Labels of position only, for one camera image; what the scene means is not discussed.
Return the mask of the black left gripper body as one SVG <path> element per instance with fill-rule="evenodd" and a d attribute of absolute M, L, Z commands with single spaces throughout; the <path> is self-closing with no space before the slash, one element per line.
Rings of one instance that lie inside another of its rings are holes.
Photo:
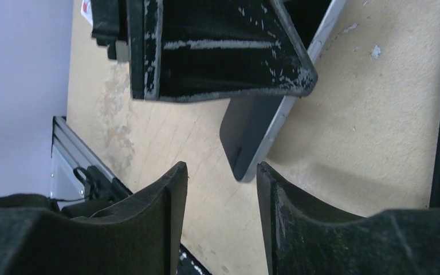
<path fill-rule="evenodd" d="M 105 47 L 107 57 L 117 62 L 129 62 L 126 0 L 91 0 L 91 37 Z"/>

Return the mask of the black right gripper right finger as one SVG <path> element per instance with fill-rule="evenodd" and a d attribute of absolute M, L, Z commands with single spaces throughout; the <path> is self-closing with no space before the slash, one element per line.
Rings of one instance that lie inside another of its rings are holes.
<path fill-rule="evenodd" d="M 440 274 L 440 209 L 343 211 L 257 166 L 269 274 Z"/>

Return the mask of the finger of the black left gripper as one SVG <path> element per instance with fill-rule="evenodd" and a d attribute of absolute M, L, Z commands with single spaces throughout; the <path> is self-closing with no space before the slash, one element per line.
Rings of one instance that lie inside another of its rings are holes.
<path fill-rule="evenodd" d="M 128 1 L 134 99 L 310 94 L 318 75 L 284 1 Z"/>

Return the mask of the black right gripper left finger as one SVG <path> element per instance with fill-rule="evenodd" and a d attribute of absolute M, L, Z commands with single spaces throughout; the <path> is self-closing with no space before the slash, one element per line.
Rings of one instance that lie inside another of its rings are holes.
<path fill-rule="evenodd" d="M 110 205 L 58 209 L 38 194 L 0 197 L 0 274 L 175 274 L 188 169 L 178 162 Z"/>

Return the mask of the silver phone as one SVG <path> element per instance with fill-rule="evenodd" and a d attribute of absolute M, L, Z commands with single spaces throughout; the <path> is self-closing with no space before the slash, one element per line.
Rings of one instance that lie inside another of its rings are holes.
<path fill-rule="evenodd" d="M 285 7 L 312 62 L 346 4 L 345 0 L 286 1 Z M 236 181 L 250 182 L 265 160 L 296 98 L 236 97 L 230 100 L 219 138 Z"/>

